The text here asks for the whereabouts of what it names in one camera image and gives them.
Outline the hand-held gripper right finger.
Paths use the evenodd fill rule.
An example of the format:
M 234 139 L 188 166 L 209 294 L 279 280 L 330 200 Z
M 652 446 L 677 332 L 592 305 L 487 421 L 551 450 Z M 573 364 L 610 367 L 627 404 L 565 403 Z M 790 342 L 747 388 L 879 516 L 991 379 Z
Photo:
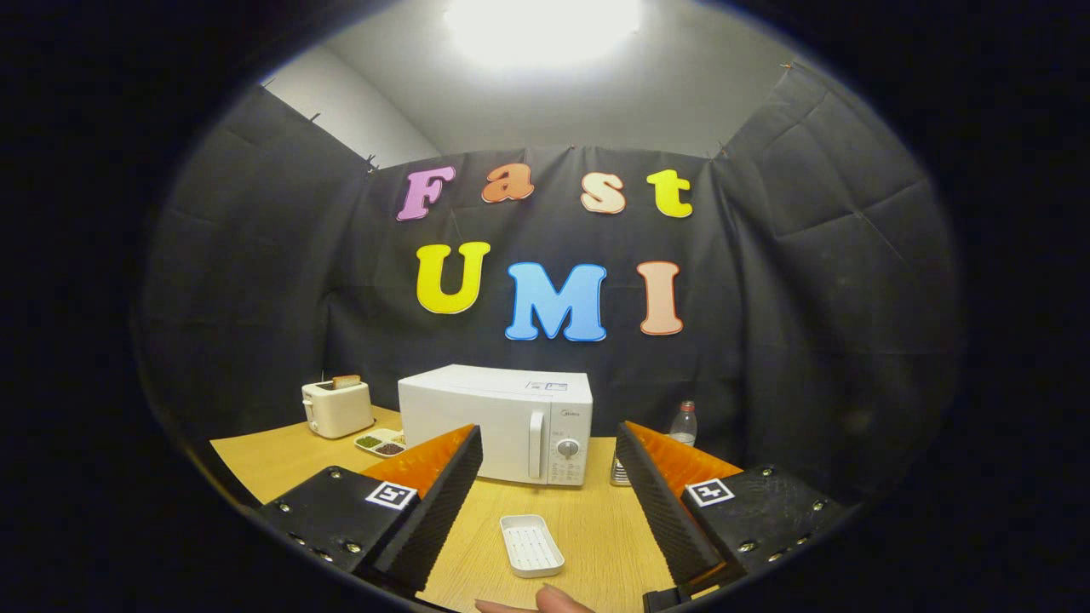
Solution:
M 778 567 L 849 510 L 775 462 L 744 470 L 631 421 L 616 452 L 674 582 L 647 610 Z

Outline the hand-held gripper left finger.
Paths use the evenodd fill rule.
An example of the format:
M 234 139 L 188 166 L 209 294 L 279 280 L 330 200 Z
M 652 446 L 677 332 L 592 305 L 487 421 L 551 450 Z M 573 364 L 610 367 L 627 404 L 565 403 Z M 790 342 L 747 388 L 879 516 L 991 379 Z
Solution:
M 482 461 L 480 426 L 464 424 L 363 471 L 327 466 L 256 513 L 326 565 L 414 597 Z

